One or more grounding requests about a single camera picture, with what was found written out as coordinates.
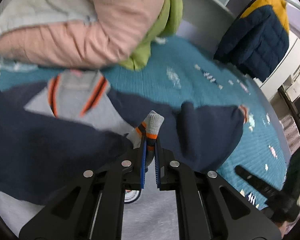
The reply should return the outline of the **teal quilted bed mat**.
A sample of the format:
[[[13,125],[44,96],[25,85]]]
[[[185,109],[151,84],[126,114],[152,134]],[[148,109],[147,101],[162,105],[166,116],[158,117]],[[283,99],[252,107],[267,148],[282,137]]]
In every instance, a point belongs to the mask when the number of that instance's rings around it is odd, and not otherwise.
[[[37,68],[15,73],[0,70],[0,90],[47,82],[64,71],[67,70]],[[148,66],[140,72],[119,66],[102,71],[69,71],[101,72],[115,90],[136,94],[176,110],[184,102],[190,102],[194,107],[245,106],[248,119],[242,137],[225,162],[215,170],[235,189],[248,194],[259,207],[264,206],[265,198],[235,174],[235,166],[242,165],[275,188],[282,188],[287,168],[277,135],[281,125],[271,105],[256,83],[215,64],[186,40],[170,37],[164,44],[155,44]]]

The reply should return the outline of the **yellow navy puffer jacket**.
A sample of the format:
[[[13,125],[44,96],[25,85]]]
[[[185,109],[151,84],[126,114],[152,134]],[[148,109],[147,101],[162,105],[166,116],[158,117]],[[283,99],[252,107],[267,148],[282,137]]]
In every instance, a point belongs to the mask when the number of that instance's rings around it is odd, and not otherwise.
[[[223,35],[213,58],[264,82],[289,48],[285,0],[251,0]]]

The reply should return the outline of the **grey navy varsity jacket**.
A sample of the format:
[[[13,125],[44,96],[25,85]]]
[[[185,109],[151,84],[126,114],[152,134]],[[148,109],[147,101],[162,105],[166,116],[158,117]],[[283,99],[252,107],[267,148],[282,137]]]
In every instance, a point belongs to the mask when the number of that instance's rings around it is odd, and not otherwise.
[[[0,216],[21,228],[56,194],[154,142],[194,171],[218,169],[238,145],[245,106],[176,110],[111,87],[101,72],[64,71],[47,82],[0,90]]]

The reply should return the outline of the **pink green folded duvet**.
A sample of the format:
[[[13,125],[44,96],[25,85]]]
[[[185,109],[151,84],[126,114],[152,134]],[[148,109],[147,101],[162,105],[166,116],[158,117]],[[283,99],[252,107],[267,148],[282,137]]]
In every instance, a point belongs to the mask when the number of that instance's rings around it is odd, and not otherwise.
[[[90,0],[97,20],[33,25],[0,35],[0,64],[99,69],[119,64],[141,70],[157,37],[175,34],[183,0]]]

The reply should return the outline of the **light grey pillow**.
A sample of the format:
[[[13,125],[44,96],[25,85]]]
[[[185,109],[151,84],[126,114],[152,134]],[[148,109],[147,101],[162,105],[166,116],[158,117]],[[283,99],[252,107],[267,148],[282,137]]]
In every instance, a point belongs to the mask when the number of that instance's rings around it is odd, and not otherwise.
[[[0,15],[0,35],[22,27],[76,20],[97,20],[90,0],[11,0]]]

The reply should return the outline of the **purple wall shelf unit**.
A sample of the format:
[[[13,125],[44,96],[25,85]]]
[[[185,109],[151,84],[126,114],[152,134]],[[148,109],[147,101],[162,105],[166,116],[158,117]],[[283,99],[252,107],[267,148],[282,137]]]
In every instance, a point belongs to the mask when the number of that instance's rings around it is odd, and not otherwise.
[[[221,38],[251,0],[183,0],[183,20],[177,31],[207,57],[213,57]],[[290,29],[300,38],[300,2],[286,0]]]

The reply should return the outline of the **dark desk with items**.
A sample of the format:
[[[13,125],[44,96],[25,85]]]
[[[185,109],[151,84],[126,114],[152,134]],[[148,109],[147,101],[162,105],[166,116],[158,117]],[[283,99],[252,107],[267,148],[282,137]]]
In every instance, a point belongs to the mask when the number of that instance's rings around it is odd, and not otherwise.
[[[293,154],[300,147],[300,63],[279,86],[270,103]]]

